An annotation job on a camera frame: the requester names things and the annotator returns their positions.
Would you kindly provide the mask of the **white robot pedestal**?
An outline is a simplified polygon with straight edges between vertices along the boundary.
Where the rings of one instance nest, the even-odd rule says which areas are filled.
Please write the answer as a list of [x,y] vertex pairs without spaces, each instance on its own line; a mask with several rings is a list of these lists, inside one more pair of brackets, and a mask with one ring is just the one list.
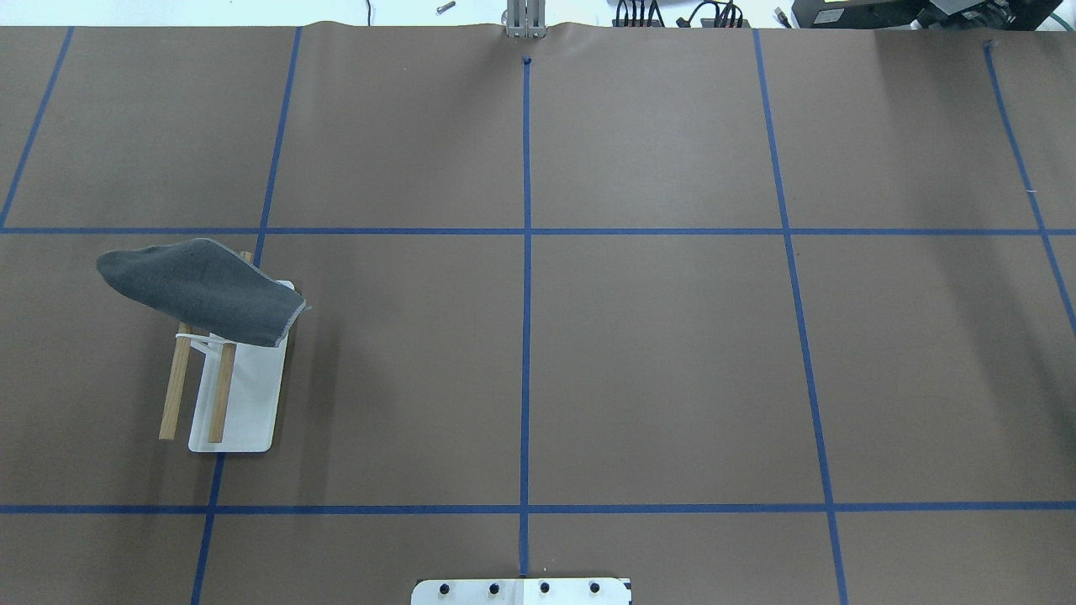
[[412,590],[411,604],[631,604],[629,579],[552,577],[430,579]]

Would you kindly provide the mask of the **near orange black connector box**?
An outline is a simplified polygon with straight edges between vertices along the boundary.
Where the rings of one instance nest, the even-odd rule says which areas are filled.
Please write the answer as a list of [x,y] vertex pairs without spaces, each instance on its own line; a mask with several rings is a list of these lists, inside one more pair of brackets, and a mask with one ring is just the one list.
[[[700,13],[705,8],[712,8],[714,15],[703,17]],[[741,5],[736,4],[735,1],[699,1],[688,16],[676,19],[676,25],[679,28],[691,28],[693,24],[698,24],[703,29],[745,29],[750,27]]]

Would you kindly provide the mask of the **orange black connector box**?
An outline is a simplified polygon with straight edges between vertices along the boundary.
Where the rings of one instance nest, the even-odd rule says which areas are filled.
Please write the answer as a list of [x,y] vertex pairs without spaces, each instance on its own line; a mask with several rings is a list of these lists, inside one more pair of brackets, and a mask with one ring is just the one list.
[[614,1],[615,28],[664,28],[660,1]]
[[[712,8],[714,15],[703,17],[700,13],[705,8]],[[736,4],[735,1],[699,1],[688,16],[676,19],[676,25],[679,28],[691,28],[693,24],[698,24],[703,29],[745,29],[750,27],[741,5]]]

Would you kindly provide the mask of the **aluminium frame post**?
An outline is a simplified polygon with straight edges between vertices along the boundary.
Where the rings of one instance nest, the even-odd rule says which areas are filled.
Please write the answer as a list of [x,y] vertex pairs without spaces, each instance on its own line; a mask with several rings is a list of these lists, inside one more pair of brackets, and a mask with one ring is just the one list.
[[508,0],[502,22],[508,38],[546,38],[546,0]]

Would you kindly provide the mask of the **white rack with wooden bars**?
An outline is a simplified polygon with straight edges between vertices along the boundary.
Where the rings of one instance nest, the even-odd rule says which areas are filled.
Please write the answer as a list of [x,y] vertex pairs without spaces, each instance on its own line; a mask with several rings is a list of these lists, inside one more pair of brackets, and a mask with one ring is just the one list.
[[195,453],[261,453],[272,447],[291,333],[277,347],[223,339],[178,322],[158,438],[176,438],[192,354],[201,355],[188,448]]

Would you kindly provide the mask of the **far orange black connector box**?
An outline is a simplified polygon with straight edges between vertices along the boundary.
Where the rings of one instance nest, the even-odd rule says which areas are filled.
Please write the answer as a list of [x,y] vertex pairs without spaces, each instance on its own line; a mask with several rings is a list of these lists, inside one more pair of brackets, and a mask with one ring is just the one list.
[[614,1],[615,28],[664,28],[660,1]]

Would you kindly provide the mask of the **grey towel with white hem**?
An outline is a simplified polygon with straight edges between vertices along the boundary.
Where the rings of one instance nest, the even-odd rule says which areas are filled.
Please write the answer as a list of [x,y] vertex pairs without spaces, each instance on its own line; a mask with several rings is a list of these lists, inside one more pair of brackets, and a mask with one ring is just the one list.
[[122,296],[239,344],[281,344],[310,308],[299,292],[214,239],[109,251],[96,268]]

